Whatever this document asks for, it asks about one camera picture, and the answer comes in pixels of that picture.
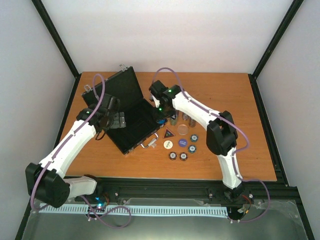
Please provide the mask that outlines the black poker set case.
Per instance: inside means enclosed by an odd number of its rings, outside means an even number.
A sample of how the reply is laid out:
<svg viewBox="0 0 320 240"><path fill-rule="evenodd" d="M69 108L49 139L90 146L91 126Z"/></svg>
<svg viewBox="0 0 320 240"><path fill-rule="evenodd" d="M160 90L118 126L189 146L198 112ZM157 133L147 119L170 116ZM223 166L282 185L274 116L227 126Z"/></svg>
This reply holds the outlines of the black poker set case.
<svg viewBox="0 0 320 240"><path fill-rule="evenodd" d="M89 120L89 124L95 127L97 134L108 135L124 155L160 129L161 125L156 122L153 114L154 107L144 99L133 67L125 68L107 78L104 83L98 83L83 92L81 96L87 107L76 117L77 120L88 117L98 104L99 97L103 97L104 94L120 100L119 112L124 112L126 127L99 129L98 111Z"/></svg>

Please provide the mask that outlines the clear acrylic disc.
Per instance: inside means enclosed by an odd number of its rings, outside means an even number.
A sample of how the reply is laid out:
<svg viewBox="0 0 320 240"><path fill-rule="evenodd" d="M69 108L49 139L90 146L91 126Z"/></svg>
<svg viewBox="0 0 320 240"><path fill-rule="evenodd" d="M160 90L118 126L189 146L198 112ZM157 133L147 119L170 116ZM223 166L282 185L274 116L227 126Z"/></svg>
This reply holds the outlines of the clear acrylic disc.
<svg viewBox="0 0 320 240"><path fill-rule="evenodd" d="M187 135L189 133L189 127L185 124L180 124L177 127L177 132L182 136Z"/></svg>

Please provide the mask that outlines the white dealer button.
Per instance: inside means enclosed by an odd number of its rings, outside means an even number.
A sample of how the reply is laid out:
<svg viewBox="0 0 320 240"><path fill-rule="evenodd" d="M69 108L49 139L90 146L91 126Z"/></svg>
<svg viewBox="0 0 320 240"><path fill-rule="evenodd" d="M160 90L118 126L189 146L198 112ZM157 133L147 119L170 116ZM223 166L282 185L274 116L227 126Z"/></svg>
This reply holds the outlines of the white dealer button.
<svg viewBox="0 0 320 240"><path fill-rule="evenodd" d="M163 147L167 150L171 149L173 147L173 142L171 140L166 140L164 143L163 143Z"/></svg>

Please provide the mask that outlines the blue poker chip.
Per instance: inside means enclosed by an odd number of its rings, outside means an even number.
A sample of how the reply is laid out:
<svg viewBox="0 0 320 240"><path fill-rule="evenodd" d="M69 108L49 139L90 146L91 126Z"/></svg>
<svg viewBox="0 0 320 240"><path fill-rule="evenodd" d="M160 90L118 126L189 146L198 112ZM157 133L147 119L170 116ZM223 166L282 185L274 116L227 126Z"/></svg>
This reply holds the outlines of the blue poker chip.
<svg viewBox="0 0 320 240"><path fill-rule="evenodd" d="M191 144L191 145L188 146L188 152L189 153L193 154L196 151L197 151L197 147L195 145Z"/></svg>
<svg viewBox="0 0 320 240"><path fill-rule="evenodd" d="M197 134L192 134L192 135L190 136L190 141L191 141L191 142L195 143L195 142L197 142L198 140L199 140L199 137L198 137Z"/></svg>

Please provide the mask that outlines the blue small blind button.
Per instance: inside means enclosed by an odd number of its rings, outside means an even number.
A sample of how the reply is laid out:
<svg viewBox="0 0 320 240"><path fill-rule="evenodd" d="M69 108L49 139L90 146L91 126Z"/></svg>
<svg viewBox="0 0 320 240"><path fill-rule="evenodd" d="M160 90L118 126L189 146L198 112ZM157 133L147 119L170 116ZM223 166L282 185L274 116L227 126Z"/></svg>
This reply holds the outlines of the blue small blind button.
<svg viewBox="0 0 320 240"><path fill-rule="evenodd" d="M165 124L166 123L166 119L162 119L162 120L159 120L157 121L158 124L162 125L162 124Z"/></svg>

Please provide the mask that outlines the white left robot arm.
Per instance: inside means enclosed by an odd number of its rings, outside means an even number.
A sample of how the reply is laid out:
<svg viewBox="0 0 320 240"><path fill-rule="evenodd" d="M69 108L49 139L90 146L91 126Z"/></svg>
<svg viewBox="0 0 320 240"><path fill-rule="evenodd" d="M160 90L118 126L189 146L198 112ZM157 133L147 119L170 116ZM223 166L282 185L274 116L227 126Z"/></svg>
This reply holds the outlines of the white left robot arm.
<svg viewBox="0 0 320 240"><path fill-rule="evenodd" d="M35 200L46 206L61 207L67 200L87 195L92 201L103 198L104 188L94 176L65 178L66 173L83 147L101 132L120 127L124 113L120 112L120 100L112 95L102 95L98 103L79 112L71 129L61 142L38 164L30 163L25 169L30 205Z"/></svg>

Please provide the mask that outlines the green chip stack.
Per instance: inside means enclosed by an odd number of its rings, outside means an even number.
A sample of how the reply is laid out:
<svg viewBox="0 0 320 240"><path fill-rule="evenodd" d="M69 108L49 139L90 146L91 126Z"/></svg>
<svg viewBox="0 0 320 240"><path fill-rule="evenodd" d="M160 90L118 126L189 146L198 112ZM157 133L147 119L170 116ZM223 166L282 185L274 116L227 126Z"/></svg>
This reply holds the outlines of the green chip stack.
<svg viewBox="0 0 320 240"><path fill-rule="evenodd" d="M169 122L170 122L171 126L175 126L177 124L177 122L178 122L178 119L177 118L170 118Z"/></svg>

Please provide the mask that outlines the grey chip stack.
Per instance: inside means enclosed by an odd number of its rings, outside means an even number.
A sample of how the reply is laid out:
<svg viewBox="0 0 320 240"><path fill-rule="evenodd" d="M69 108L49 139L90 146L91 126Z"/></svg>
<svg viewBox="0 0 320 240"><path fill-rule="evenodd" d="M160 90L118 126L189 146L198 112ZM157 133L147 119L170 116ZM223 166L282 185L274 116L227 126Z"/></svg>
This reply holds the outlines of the grey chip stack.
<svg viewBox="0 0 320 240"><path fill-rule="evenodd" d="M184 121L187 121L189 118L190 118L190 117L189 117L186 113L183 113L183 114L182 114L182 119L183 119Z"/></svg>

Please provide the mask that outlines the brown poker chip left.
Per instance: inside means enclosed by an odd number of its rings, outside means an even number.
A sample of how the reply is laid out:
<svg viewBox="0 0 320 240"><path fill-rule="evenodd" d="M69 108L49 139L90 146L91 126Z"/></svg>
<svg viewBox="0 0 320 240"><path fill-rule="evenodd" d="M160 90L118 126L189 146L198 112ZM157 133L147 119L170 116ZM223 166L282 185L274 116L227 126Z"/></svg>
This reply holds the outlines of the brown poker chip left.
<svg viewBox="0 0 320 240"><path fill-rule="evenodd" d="M176 160L177 159L177 153L176 152L174 152L174 151L172 151L172 152L170 152L169 154L168 154L168 157L169 157L169 159L170 160Z"/></svg>

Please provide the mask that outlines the brown poker chip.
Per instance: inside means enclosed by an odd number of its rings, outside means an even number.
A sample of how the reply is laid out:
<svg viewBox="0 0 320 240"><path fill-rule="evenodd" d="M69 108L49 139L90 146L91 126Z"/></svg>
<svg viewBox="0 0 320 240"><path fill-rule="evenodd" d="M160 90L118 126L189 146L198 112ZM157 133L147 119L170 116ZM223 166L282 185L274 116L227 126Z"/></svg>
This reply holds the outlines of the brown poker chip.
<svg viewBox="0 0 320 240"><path fill-rule="evenodd" d="M179 154L179 159L180 159L181 161L186 161L186 160L188 159L188 154L187 154L186 152L181 152L181 153Z"/></svg>
<svg viewBox="0 0 320 240"><path fill-rule="evenodd" d="M168 157L169 157L169 159L170 160L176 160L177 159L177 153L176 152L174 152L174 151L172 151L172 152L170 152L169 154L168 154Z"/></svg>

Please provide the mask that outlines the brown poker chip right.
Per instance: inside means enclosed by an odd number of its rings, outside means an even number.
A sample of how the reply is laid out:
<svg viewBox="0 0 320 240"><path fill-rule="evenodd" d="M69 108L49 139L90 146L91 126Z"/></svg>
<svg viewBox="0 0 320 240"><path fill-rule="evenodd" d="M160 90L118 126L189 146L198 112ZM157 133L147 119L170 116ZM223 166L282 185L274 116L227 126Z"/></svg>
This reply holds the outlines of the brown poker chip right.
<svg viewBox="0 0 320 240"><path fill-rule="evenodd" d="M186 152L181 152L181 153L179 154L179 159L180 159L181 161L186 161L186 160L188 159L188 154L187 154Z"/></svg>

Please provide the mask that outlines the black aluminium frame rail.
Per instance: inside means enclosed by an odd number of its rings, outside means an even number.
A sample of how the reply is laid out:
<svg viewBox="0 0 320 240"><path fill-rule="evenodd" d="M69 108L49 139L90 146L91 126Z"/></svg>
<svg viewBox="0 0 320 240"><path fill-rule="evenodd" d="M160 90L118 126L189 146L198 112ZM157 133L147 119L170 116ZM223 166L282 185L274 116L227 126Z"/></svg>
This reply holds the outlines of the black aluminium frame rail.
<svg viewBox="0 0 320 240"><path fill-rule="evenodd" d="M70 197L80 202L81 196L90 203L120 198L169 198L169 199L208 199L211 203L239 204L243 196L253 195L254 199L294 200L300 197L296 187L283 183L242 182L235 189L226 187L221 181L133 179L133 178L97 178L93 193L71 193Z"/></svg>

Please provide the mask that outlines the black left frame post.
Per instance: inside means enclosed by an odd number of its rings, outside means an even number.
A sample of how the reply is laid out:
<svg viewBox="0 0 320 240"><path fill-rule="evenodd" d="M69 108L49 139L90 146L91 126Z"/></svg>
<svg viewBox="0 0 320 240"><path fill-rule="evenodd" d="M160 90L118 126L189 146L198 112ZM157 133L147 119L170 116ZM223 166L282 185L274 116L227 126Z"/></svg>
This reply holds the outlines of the black left frame post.
<svg viewBox="0 0 320 240"><path fill-rule="evenodd" d="M68 66L71 74L76 79L80 76L79 71L77 70L59 32L57 31L45 5L41 0L31 0L33 6L35 7L38 15L40 16L42 22L44 23L46 29L48 30L52 40L57 46L62 58L64 59L66 65Z"/></svg>

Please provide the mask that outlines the black frame post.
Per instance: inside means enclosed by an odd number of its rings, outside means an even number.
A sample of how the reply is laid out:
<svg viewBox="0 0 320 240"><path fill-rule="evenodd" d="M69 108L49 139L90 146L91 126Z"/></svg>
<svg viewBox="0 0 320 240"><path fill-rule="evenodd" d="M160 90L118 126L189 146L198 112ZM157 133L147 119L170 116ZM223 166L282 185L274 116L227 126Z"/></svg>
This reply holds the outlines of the black frame post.
<svg viewBox="0 0 320 240"><path fill-rule="evenodd" d="M62 58L64 59L66 65L68 66L71 74L76 79L80 76L79 71L77 70L59 32L57 31L45 5L41 0L31 0L33 6L35 7L38 15L40 16L42 22L44 23L46 29L48 30L52 40L57 46Z"/></svg>
<svg viewBox="0 0 320 240"><path fill-rule="evenodd" d="M291 24L292 20L294 19L295 15L297 14L303 2L304 0L293 0L292 3L290 4L277 30L275 31L273 37L271 38L267 48L265 49L262 57L260 58L257 66L255 67L253 73L251 74L252 82L258 79L260 73L264 69L265 65L267 64L272 53L276 49L278 43L282 39L283 35L285 34L286 30L288 29L289 25Z"/></svg>

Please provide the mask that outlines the black right frame post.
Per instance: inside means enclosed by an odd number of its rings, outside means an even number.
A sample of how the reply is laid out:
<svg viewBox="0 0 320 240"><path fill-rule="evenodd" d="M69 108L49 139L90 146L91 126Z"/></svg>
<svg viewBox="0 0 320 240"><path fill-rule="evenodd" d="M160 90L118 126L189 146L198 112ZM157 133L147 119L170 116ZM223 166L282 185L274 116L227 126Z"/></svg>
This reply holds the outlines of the black right frame post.
<svg viewBox="0 0 320 240"><path fill-rule="evenodd" d="M290 4L277 30L275 31L273 37L271 38L267 48L265 49L262 57L260 58L257 66L255 67L253 73L251 74L252 82L258 79L260 73L264 69L265 65L267 64L272 53L276 49L278 43L282 39L283 35L285 34L286 30L288 29L289 25L291 24L292 20L294 19L295 15L297 14L303 2L304 0L293 0L292 3Z"/></svg>

